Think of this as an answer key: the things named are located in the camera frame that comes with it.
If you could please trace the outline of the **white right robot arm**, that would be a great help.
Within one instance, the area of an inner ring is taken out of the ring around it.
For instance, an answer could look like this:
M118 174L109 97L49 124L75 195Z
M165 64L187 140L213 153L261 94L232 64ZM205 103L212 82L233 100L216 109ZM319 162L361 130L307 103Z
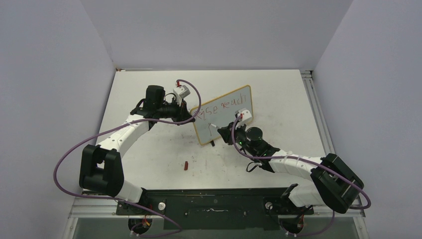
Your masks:
M323 157L305 157L273 147L263 139L263 132L258 127L247 128L245 125L216 127L223 141L234 145L244 157L252 161L253 167L259 167L271 173L285 173L313 182L313 185L295 186L281 200L282 208L287 213L294 213L300 207L326 205L337 213L346 213L349 209L363 210L370 207L355 205L359 195L363 195L364 183L357 174L336 154Z

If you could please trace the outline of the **yellow framed whiteboard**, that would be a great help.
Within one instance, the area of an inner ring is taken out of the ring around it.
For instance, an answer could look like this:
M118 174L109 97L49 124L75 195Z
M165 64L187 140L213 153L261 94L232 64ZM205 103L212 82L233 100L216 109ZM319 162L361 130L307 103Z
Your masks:
M217 130L210 126L213 123L219 127L227 126L234 121L235 113L247 108L253 114L252 91L250 85L233 90L213 100L201 104L196 115L194 129L200 145L206 145L220 137Z

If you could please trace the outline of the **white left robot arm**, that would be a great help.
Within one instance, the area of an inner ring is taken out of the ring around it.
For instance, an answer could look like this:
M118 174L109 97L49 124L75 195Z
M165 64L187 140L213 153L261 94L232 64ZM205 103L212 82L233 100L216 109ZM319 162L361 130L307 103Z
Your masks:
M141 99L129 113L122 128L101 141L98 145L87 145L82 151L79 185L107 196L129 201L135 214L148 209L148 200L142 197L142 188L124 178L122 158L133 144L161 119L171 119L175 124L194 122L188 112L185 97L190 90L178 84L173 89L172 100L165 100L162 86L150 85L145 98Z

